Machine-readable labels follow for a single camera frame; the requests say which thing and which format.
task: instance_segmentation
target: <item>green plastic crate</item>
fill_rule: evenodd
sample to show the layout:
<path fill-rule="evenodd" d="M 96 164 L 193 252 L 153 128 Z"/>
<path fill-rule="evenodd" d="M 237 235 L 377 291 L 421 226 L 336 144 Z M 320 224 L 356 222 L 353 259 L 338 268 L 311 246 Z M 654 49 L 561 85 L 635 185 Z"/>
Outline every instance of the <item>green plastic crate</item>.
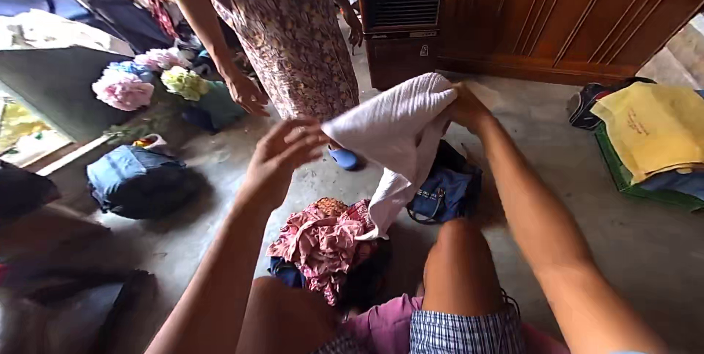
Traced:
<path fill-rule="evenodd" d="M 601 155 L 606 161 L 606 166 L 611 173 L 611 178 L 619 192 L 626 196 L 646 198 L 665 204 L 675 205 L 690 212 L 704 208 L 704 200 L 675 190 L 646 190 L 638 185 L 631 185 L 633 174 L 626 168 L 618 157 L 616 150 L 611 145 L 606 134 L 606 125 L 602 122 L 594 130 L 596 142 L 599 144 Z"/>

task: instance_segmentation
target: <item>pink flower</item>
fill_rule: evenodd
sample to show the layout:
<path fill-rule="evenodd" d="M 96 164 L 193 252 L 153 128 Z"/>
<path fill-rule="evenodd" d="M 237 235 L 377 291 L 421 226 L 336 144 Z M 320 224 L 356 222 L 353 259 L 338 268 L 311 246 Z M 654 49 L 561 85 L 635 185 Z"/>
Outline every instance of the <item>pink flower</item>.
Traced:
<path fill-rule="evenodd" d="M 133 73 L 107 69 L 103 77 L 93 83 L 96 98 L 113 108 L 134 111 L 149 105 L 154 86 L 144 83 Z"/>
<path fill-rule="evenodd" d="M 176 47 L 149 50 L 144 54 L 136 56 L 135 63 L 144 65 L 150 70 L 168 70 L 174 66 L 186 68 L 191 65 L 188 60 L 181 56 Z"/>

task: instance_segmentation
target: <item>floral dress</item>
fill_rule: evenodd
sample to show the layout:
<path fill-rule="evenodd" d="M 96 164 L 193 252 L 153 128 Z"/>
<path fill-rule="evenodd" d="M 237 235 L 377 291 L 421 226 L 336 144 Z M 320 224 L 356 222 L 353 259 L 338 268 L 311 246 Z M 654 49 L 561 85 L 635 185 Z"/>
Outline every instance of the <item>floral dress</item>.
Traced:
<path fill-rule="evenodd" d="M 334 118 L 359 104 L 332 0 L 213 0 L 282 118 Z"/>

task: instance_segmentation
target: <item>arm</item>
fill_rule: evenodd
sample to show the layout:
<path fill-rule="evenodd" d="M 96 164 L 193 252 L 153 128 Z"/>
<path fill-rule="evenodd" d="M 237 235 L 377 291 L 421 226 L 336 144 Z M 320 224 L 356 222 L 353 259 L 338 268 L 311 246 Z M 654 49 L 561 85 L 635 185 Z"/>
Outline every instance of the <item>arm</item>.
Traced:
<path fill-rule="evenodd" d="M 515 241 L 548 298 L 573 353 L 665 353 L 663 342 L 609 285 L 569 212 L 468 88 L 453 119 L 477 134 Z"/>
<path fill-rule="evenodd" d="M 298 127 L 305 129 L 292 134 Z M 235 352 L 269 215 L 293 171 L 319 158 L 326 140 L 317 122 L 302 119 L 281 122 L 259 141 L 230 214 L 147 354 Z"/>
<path fill-rule="evenodd" d="M 268 116 L 264 110 L 266 97 L 232 62 L 230 49 L 224 41 L 216 10 L 210 0 L 178 0 L 178 3 L 188 24 L 213 57 L 232 99 L 250 114 Z"/>
<path fill-rule="evenodd" d="M 343 17 L 345 22 L 350 26 L 349 41 L 353 46 L 362 45 L 362 23 L 359 22 L 357 14 L 354 12 L 352 6 L 350 6 L 349 0 L 334 0 L 340 8 L 342 8 Z"/>

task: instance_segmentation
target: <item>cooler vent grille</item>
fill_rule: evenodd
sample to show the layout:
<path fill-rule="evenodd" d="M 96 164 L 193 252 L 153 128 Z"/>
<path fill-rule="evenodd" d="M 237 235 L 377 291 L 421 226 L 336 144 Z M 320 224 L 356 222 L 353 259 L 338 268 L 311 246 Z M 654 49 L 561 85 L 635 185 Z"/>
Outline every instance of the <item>cooler vent grille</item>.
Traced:
<path fill-rule="evenodd" d="M 440 0 L 372 0 L 367 5 L 371 27 L 436 25 Z"/>

